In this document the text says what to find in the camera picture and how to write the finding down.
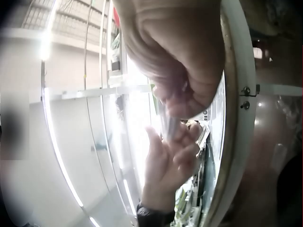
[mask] blurred object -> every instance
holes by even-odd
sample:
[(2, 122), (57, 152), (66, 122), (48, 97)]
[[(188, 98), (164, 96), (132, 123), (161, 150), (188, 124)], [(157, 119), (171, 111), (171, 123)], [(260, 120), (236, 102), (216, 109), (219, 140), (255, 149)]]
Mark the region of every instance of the blurred object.
[(274, 148), (274, 153), (273, 153), (273, 156), (271, 159), (271, 167), (277, 173), (281, 172), (281, 170), (283, 168), (283, 164), (285, 162), (286, 155), (287, 155), (287, 148), (281, 143), (276, 144), (276, 146)]
[(116, 26), (119, 28), (120, 27), (120, 19), (119, 19), (119, 15), (116, 11), (116, 8), (114, 7), (114, 21), (116, 23)]
[(291, 98), (279, 96), (279, 99), (276, 102), (276, 107), (278, 110), (281, 110), (282, 113), (286, 116), (287, 126), (291, 129), (294, 129), (298, 124), (297, 118), (298, 118), (299, 110), (296, 106), (295, 110), (292, 111), (290, 109), (291, 104), (292, 104)]
[(110, 55), (111, 55), (113, 71), (120, 69), (120, 37), (121, 37), (121, 35), (118, 34), (111, 45)]
[(180, 120), (169, 116), (166, 106), (161, 101), (157, 101), (157, 109), (161, 118), (161, 131), (163, 139), (166, 141), (171, 140), (178, 129)]

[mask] finger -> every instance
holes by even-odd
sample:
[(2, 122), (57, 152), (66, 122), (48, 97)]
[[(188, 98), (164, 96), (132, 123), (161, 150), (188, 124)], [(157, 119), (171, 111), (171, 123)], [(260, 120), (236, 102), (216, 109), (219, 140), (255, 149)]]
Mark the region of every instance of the finger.
[(174, 134), (174, 140), (175, 141), (181, 140), (184, 137), (184, 135), (187, 133), (187, 131), (188, 131), (188, 127), (186, 126), (186, 124), (180, 123), (177, 131)]
[(173, 162), (176, 165), (180, 165), (181, 163), (194, 160), (199, 150), (200, 150), (199, 146), (196, 143), (192, 143), (191, 145), (187, 146), (186, 148), (178, 152), (175, 155)]
[(198, 122), (193, 123), (189, 128), (189, 134), (193, 141), (197, 141), (201, 134), (201, 126)]
[(183, 182), (193, 174), (194, 168), (195, 168), (195, 160), (188, 161), (179, 166), (178, 172), (181, 175)]
[(189, 133), (187, 132), (185, 134), (185, 136), (182, 138), (181, 140), (181, 144), (182, 144), (182, 147), (185, 148), (187, 146), (189, 146), (191, 143), (193, 143), (193, 139), (190, 137)]
[(153, 88), (152, 93), (158, 100), (165, 100), (171, 97), (172, 91), (169, 87), (157, 85)]
[[(161, 20), (146, 23), (146, 29), (155, 41), (186, 68), (189, 85), (193, 90), (191, 104), (171, 107), (170, 112), (174, 117), (191, 118), (210, 105), (222, 77), (225, 51), (220, 6), (182, 9), (186, 21), (180, 16), (175, 17), (177, 12), (172, 14), (174, 16), (171, 18), (168, 15), (166, 23)], [(192, 35), (191, 21), (206, 19), (208, 23), (195, 28), (196, 35)]]
[(174, 100), (168, 99), (166, 101), (168, 114), (172, 117), (178, 117), (181, 119), (189, 119), (201, 113), (206, 109), (205, 106), (201, 105), (195, 99)]
[(162, 141), (156, 130), (148, 126), (145, 128), (149, 138), (149, 151), (153, 153), (160, 153), (162, 151)]

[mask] white wall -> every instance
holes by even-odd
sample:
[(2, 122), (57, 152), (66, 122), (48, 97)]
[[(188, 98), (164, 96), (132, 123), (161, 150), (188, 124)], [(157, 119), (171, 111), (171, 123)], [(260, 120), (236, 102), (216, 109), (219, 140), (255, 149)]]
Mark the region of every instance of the white wall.
[[(92, 226), (87, 222), (81, 208), (74, 199), (59, 168), (53, 145), (46, 127), (41, 95), (41, 61), (39, 59), (37, 41), (11, 38), (6, 40), (0, 54), (0, 78), (3, 89), (29, 90), (29, 160), (28, 169), (30, 179), (24, 177), (21, 167), (14, 167), (12, 178), (15, 184), (26, 185), (29, 198), (34, 201), (33, 219), (41, 227), (52, 226)], [(101, 87), (99, 75), (98, 53), (87, 53), (87, 88)], [(46, 61), (46, 86), (54, 90), (82, 90), (84, 75), (83, 49), (53, 44), (50, 59)], [(100, 98), (89, 98), (90, 115), (93, 119), (92, 128), (95, 142), (105, 146), (103, 124), (101, 120)], [(108, 215), (99, 209), (102, 201), (117, 198), (115, 177), (106, 149), (97, 149), (99, 159), (94, 151), (94, 142), (89, 125), (86, 99), (56, 100), (50, 103), (55, 135), (60, 153), (79, 198), (90, 215), (103, 226), (123, 226), (129, 224), (129, 218), (123, 215), (124, 209), (115, 209), (118, 203), (102, 204), (103, 210), (111, 207), (116, 212), (111, 219), (114, 225), (109, 225)], [(112, 114), (106, 109), (108, 121)], [(113, 127), (110, 123), (107, 131), (110, 134)], [(117, 156), (112, 156), (119, 186), (123, 187), (121, 172), (119, 172)], [(128, 175), (132, 195), (137, 195), (133, 172), (128, 173), (130, 163), (126, 160), (124, 174)], [(122, 196), (126, 200), (126, 193), (122, 188)]]

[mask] hand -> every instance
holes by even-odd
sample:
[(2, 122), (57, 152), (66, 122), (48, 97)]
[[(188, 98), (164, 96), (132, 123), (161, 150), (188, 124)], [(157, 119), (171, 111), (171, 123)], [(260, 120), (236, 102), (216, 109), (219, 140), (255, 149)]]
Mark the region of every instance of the hand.
[(200, 135), (200, 125), (190, 129), (180, 124), (172, 141), (161, 141), (156, 131), (148, 127), (149, 153), (146, 158), (145, 185), (142, 204), (163, 212), (173, 211), (175, 192), (192, 176), (199, 151), (195, 143)]
[(128, 55), (173, 117), (199, 114), (216, 94), (225, 63), (220, 3), (114, 0)]

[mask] palm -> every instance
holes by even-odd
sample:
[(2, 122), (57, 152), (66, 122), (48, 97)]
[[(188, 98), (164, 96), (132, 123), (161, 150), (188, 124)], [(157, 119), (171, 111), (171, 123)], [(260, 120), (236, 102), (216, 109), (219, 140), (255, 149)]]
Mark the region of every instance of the palm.
[(193, 173), (198, 150), (195, 145), (199, 133), (198, 125), (193, 126), (191, 131), (182, 126), (179, 129), (180, 138), (168, 143), (161, 141), (153, 129), (148, 129), (147, 132), (150, 148), (146, 159), (146, 183), (157, 184), (163, 191), (175, 191)]

